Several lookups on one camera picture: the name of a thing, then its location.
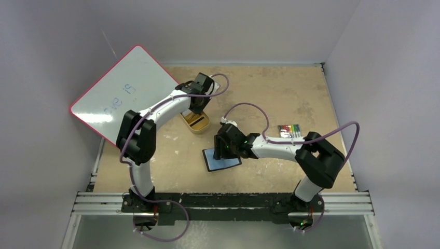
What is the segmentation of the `gold credit card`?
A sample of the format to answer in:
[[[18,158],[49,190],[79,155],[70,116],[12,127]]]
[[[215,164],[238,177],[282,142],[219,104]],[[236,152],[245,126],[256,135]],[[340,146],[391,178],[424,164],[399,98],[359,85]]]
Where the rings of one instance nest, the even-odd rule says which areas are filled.
[[[192,121],[189,123],[189,126],[192,127],[192,126],[196,125],[197,123],[199,123],[200,121],[202,121],[203,119],[204,119],[204,117],[203,117],[203,116],[200,116],[200,117],[198,117],[198,118],[192,120]]]

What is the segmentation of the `black card holder wallet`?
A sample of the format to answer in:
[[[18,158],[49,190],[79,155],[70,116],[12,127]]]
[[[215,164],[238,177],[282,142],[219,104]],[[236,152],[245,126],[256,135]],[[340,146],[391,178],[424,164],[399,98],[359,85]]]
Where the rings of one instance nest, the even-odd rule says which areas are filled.
[[[205,165],[208,172],[214,172],[219,170],[225,170],[233,168],[242,164],[240,158],[233,159],[215,159],[214,158],[214,148],[204,149],[202,151]]]

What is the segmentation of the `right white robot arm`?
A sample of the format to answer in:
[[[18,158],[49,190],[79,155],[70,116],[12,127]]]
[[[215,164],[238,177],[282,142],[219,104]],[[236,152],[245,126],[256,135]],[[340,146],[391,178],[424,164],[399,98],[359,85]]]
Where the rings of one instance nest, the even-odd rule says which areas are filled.
[[[304,211],[323,189],[331,189],[346,163],[343,153],[317,132],[298,138],[269,137],[241,132],[225,123],[214,136],[215,160],[275,158],[298,163],[305,177],[291,197],[294,209]]]

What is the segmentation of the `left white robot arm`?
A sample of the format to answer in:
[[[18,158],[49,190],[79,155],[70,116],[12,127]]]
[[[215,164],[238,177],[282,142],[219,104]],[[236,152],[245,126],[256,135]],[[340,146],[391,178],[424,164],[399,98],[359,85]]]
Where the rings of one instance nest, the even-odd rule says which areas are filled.
[[[164,99],[142,111],[127,111],[122,119],[116,145],[119,160],[129,168],[130,191],[141,212],[153,209],[155,188],[150,160],[156,152],[157,131],[186,111],[201,114],[220,85],[213,76],[199,73],[194,80],[177,85]]]

